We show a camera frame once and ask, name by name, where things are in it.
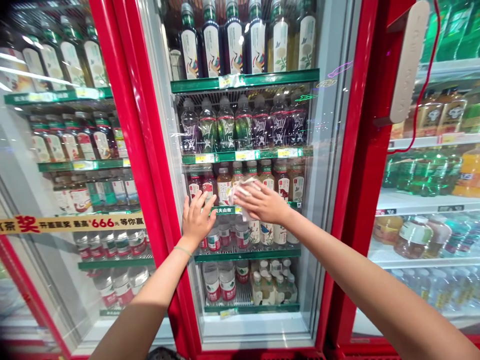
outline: bottle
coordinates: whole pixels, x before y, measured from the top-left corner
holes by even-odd
[[[249,100],[247,96],[242,94],[238,99],[238,108],[235,113],[236,128],[236,149],[252,150],[252,112],[249,108]]]
[[[65,61],[62,50],[60,49],[62,38],[52,29],[46,18],[42,17],[40,19],[40,25],[43,31],[40,52],[43,62],[46,65],[47,75],[50,78],[71,83],[72,80],[70,79],[70,74],[67,69],[68,63]],[[51,87],[54,91],[62,91],[72,88],[70,85],[67,86],[53,81]]]
[[[202,272],[208,301],[216,303],[220,300],[219,267],[216,262],[204,262]]]
[[[451,13],[445,32],[438,42],[436,60],[439,62],[455,59],[455,54],[462,41],[473,7],[472,0],[457,1],[451,7]]]
[[[444,89],[437,99],[438,102],[444,103],[437,135],[457,133],[460,130],[467,100],[462,95],[457,94],[458,89],[457,86]]]
[[[226,22],[224,25],[225,72],[245,74],[244,69],[244,34],[239,19],[239,0],[225,0]]]
[[[456,182],[452,195],[467,198],[480,198],[480,144],[462,156],[460,178]]]
[[[202,0],[203,6],[203,63],[206,66],[206,75],[209,78],[218,78],[225,75],[220,54],[223,56],[220,27],[217,23],[217,9],[214,0]]]
[[[427,225],[428,221],[423,216],[415,216],[412,220],[405,221],[393,247],[395,252],[407,259],[420,259],[433,236],[432,229]]]
[[[235,219],[236,247],[239,252],[248,251],[249,248],[249,224],[243,221],[242,215],[236,215]]]
[[[202,152],[216,153],[219,151],[217,117],[212,110],[212,103],[207,97],[204,97],[201,101],[200,129],[203,139]]]
[[[424,258],[438,258],[440,250],[452,236],[452,229],[445,224],[446,221],[447,218],[442,215],[434,215],[428,220],[427,225],[433,231],[433,236],[426,246],[425,253],[423,253]]]
[[[290,24],[284,0],[273,0],[270,7],[270,27],[268,31],[268,72],[278,73],[290,69],[289,53]]]
[[[265,98],[259,94],[255,97],[253,109],[253,148],[265,149],[272,145],[272,118],[265,107]]]
[[[292,70],[311,69],[315,64],[315,34],[317,15],[312,10],[312,0],[297,2],[300,16],[296,20],[293,43]]]
[[[187,2],[181,4],[180,41],[186,78],[203,78],[202,68],[200,67],[200,47],[195,28],[194,10]]]
[[[273,119],[273,146],[287,146],[289,144],[290,124],[287,122],[287,103],[282,93],[278,93],[273,97],[270,116]]]
[[[119,157],[115,135],[112,130],[112,124],[109,121],[106,112],[94,111],[96,131],[93,133],[96,147],[100,154],[100,159],[114,159]]]
[[[218,204],[219,206],[232,206],[230,204],[230,190],[232,190],[232,178],[229,175],[229,170],[226,167],[221,167],[218,170],[218,178],[216,183],[218,185]]]
[[[88,67],[87,55],[83,47],[82,35],[72,26],[67,16],[60,16],[64,38],[60,44],[63,58],[73,84],[93,88],[92,76]]]
[[[249,0],[250,22],[245,27],[248,74],[265,72],[265,22],[262,20],[262,0]]]
[[[50,132],[46,140],[53,156],[53,162],[66,162],[67,159],[69,159],[69,155],[63,141],[63,136],[67,130],[65,128],[65,124],[62,122],[62,118],[57,115],[46,115],[45,119],[48,121],[48,127],[50,128]]]
[[[221,299],[224,305],[233,305],[237,296],[233,261],[221,261],[218,263],[218,278],[220,280]]]
[[[194,102],[187,97],[183,102],[181,113],[181,127],[183,128],[182,150],[184,154],[196,154],[200,152],[202,135],[200,121],[195,112]]]
[[[78,142],[85,160],[100,159],[99,150],[95,142],[94,132],[96,130],[95,123],[88,112],[77,111],[75,117],[80,122],[80,131],[78,132]]]
[[[220,110],[218,111],[217,119],[221,151],[235,151],[235,118],[234,112],[230,108],[230,100],[226,96],[222,96],[220,99]]]
[[[105,68],[102,52],[100,51],[99,36],[95,28],[94,20],[91,16],[87,16],[86,32],[88,34],[87,40],[83,43],[85,49],[86,59],[88,60],[88,67],[91,74],[93,87],[103,88],[109,87],[109,78]]]

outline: price label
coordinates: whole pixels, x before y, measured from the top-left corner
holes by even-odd
[[[195,164],[205,164],[205,163],[214,163],[215,154],[195,154]]]

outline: refrigerator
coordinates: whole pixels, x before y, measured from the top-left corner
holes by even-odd
[[[479,346],[478,195],[472,183],[478,172],[472,160],[479,142],[474,111],[480,42],[473,26],[479,4],[438,5],[440,32],[429,76],[438,24],[432,1],[422,55],[414,65],[414,90],[405,97],[407,115],[391,126],[385,126],[385,117],[391,119],[398,105],[395,97],[392,100],[398,78],[380,78],[378,68],[369,69],[345,212],[349,227],[341,239],[415,291]],[[395,19],[390,17],[395,9],[388,4],[379,4],[377,11]],[[380,24],[377,34],[392,26]],[[372,56],[380,54],[379,68],[387,68],[396,43],[388,35],[377,39]],[[414,228],[426,230],[420,241],[409,236]],[[327,333],[325,348],[339,359],[398,356],[337,286]]]

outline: beverage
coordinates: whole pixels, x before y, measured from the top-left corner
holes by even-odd
[[[91,16],[87,16],[85,22],[88,38],[83,44],[83,47],[88,60],[87,63],[93,86],[95,88],[110,86],[104,59],[102,57],[102,52],[100,51],[99,36],[97,35],[94,20]]]
[[[202,0],[203,5],[203,61],[206,65],[206,75],[209,78],[218,78],[225,75],[224,66],[220,60],[222,42],[220,27],[217,23],[217,9],[214,0]]]
[[[183,128],[181,148],[184,154],[196,154],[200,152],[202,135],[200,121],[193,101],[187,97],[183,101],[183,112],[180,115],[181,127]]]
[[[376,217],[372,237],[383,244],[395,245],[403,224],[401,216]]]
[[[200,48],[195,28],[194,10],[189,3],[181,4],[181,51],[187,79],[203,78],[200,66]]]
[[[225,0],[226,23],[223,38],[225,40],[226,72],[244,74],[244,40],[242,22],[239,19],[239,1]]]
[[[238,109],[235,113],[235,129],[236,129],[236,149],[251,150],[252,143],[252,112],[249,108],[249,100],[245,95],[241,95],[238,99]]]
[[[433,236],[426,246],[425,253],[423,254],[424,258],[438,258],[440,250],[452,236],[452,229],[445,224],[446,221],[447,218],[442,215],[434,215],[428,220],[427,225],[433,231]]]
[[[420,259],[433,236],[432,229],[427,225],[428,221],[426,217],[415,216],[404,222],[393,247],[395,252],[407,259]]]
[[[220,99],[220,110],[218,111],[217,120],[221,151],[235,151],[235,118],[234,112],[230,109],[230,100],[226,96],[222,96]]]
[[[218,185],[218,204],[220,206],[232,206],[233,204],[230,204],[232,178],[229,175],[229,170],[226,167],[221,167],[218,173],[219,175],[216,179]]]
[[[219,151],[217,117],[212,110],[212,103],[207,97],[201,101],[200,130],[203,139],[202,152],[216,153]]]
[[[246,33],[248,74],[265,72],[265,22],[262,20],[262,0],[248,2],[249,30]]]

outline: glass door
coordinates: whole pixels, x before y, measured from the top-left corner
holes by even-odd
[[[156,269],[149,238],[160,221],[142,213],[156,207],[151,178],[132,172],[145,161],[133,145],[138,119],[125,113],[126,96],[116,107],[112,52],[102,52],[86,1],[16,4],[9,18],[0,30],[0,232],[65,355],[88,356]],[[168,318],[158,345],[175,348]]]
[[[469,336],[480,334],[478,1],[433,11],[408,118],[391,130],[368,258]],[[414,115],[416,137],[414,136]],[[356,310],[352,342],[382,334]]]
[[[180,289],[193,297],[184,302],[193,340],[203,351],[314,347],[325,270],[281,226],[243,221],[229,195],[256,178],[331,228],[360,3],[139,0],[137,9],[167,154],[159,171],[173,190],[165,216],[179,229],[185,195],[218,195],[217,223]]]

